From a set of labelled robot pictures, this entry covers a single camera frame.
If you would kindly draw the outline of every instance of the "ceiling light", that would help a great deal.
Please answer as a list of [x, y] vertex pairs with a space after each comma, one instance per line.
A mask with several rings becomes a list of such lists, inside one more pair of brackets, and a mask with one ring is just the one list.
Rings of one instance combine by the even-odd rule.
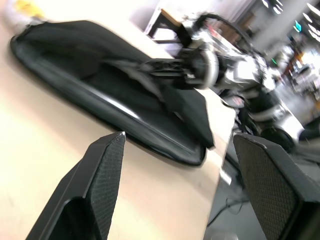
[[265, 0], [262, 0], [262, 2], [267, 8], [269, 8], [269, 4]]
[[311, 10], [312, 12], [314, 12], [315, 14], [317, 14], [317, 15], [320, 16], [320, 11], [319, 11], [317, 8], [315, 8], [314, 6], [312, 6], [310, 3], [307, 3], [306, 5], [310, 8], [310, 10]]
[[320, 37], [319, 37], [317, 34], [315, 34], [314, 32], [312, 32], [312, 31], [310, 31], [310, 30], [309, 30], [309, 33], [311, 34], [311, 36], [312, 36], [315, 40], [317, 40], [318, 42], [320, 42]]
[[281, 12], [284, 11], [278, 4], [276, 4], [276, 6], [278, 7], [278, 9], [279, 9]]
[[305, 19], [307, 19], [310, 23], [312, 23], [311, 18], [307, 14], [305, 14], [305, 13], [302, 13], [302, 14], [305, 17]]
[[276, 14], [281, 14], [281, 12], [275, 6], [273, 7], [273, 10], [275, 11]]
[[276, 0], [281, 6], [283, 6], [283, 4], [279, 1], [279, 0]]
[[317, 30], [314, 26], [312, 26], [312, 25], [310, 25], [310, 24], [308, 24], [308, 26], [309, 26], [309, 28], [310, 28], [315, 34], [320, 35], [320, 31]]

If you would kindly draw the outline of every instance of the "textured black foam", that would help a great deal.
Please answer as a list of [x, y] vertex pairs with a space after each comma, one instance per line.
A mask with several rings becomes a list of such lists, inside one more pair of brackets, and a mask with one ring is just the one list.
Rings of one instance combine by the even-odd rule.
[[242, 137], [234, 137], [250, 202], [268, 240], [280, 239], [299, 198], [264, 148]]
[[89, 188], [86, 200], [95, 220], [97, 239], [106, 240], [114, 213], [124, 154], [125, 136], [120, 135], [106, 149]]

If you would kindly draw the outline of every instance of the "black cable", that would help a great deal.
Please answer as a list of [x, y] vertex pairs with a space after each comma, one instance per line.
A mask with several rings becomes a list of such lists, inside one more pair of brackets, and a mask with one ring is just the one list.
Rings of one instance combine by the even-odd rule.
[[[230, 199], [230, 198], [227, 198], [227, 199], [225, 200], [225, 204], [226, 204], [226, 205], [228, 205], [228, 200], [229, 200], [229, 199]], [[234, 211], [231, 207], [228, 208], [228, 211], [229, 211], [231, 214], [233, 214], [233, 215], [238, 215], [238, 214], [240, 213], [243, 205], [244, 205], [244, 203], [242, 202], [241, 205], [240, 205], [240, 207], [239, 207], [239, 209], [238, 209], [238, 211]]]
[[214, 216], [214, 218], [207, 224], [207, 228], [210, 227], [210, 225], [220, 216], [220, 214], [222, 214], [223, 211], [225, 211], [226, 209], [229, 209], [231, 208], [232, 206], [234, 205], [238, 205], [238, 204], [241, 204], [237, 214], [240, 212], [241, 208], [242, 208], [242, 205], [243, 204], [246, 204], [246, 203], [249, 203], [250, 201], [248, 199], [242, 199], [242, 200], [235, 200], [233, 202], [231, 202], [230, 204], [228, 204], [228, 201], [226, 200], [226, 205], [220, 209], [220, 211], [218, 211], [218, 213]]

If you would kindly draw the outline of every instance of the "yellow object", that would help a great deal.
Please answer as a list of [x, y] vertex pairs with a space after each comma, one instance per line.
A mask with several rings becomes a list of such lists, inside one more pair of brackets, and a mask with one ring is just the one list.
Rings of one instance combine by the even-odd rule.
[[43, 18], [44, 13], [43, 11], [37, 7], [34, 3], [28, 0], [17, 0], [15, 2], [15, 9], [29, 17], [38, 17], [38, 18]]

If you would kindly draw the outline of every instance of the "wooden table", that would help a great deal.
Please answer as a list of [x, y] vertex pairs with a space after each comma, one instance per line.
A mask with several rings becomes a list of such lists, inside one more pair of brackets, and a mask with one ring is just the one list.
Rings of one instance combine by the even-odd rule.
[[[59, 1], [40, 6], [52, 14]], [[61, 18], [93, 19], [86, 14], [65, 17], [62, 11]], [[96, 22], [150, 56], [170, 58], [132, 24], [106, 15], [93, 14]], [[0, 239], [21, 240], [89, 144], [114, 130], [55, 95], [16, 63], [7, 47], [12, 32], [3, 22], [0, 36]], [[203, 238], [235, 113], [213, 91], [200, 92], [207, 100], [216, 148], [207, 152], [202, 167], [192, 168], [127, 140], [109, 240]]]

